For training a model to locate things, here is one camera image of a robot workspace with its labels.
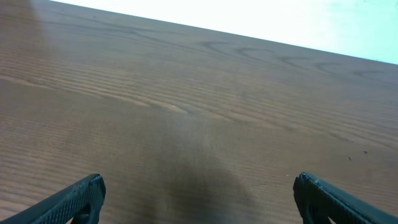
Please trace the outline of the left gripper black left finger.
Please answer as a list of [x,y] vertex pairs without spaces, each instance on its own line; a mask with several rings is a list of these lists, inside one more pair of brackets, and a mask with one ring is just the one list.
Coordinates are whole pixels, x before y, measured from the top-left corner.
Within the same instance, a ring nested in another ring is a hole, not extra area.
[[103,177],[90,174],[1,224],[97,224],[105,195]]

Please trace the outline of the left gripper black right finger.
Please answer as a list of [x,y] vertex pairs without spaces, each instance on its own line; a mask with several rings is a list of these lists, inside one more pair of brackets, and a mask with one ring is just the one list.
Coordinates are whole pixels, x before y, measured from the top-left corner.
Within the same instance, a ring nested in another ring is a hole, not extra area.
[[397,224],[397,217],[308,172],[295,178],[293,190],[304,224]]

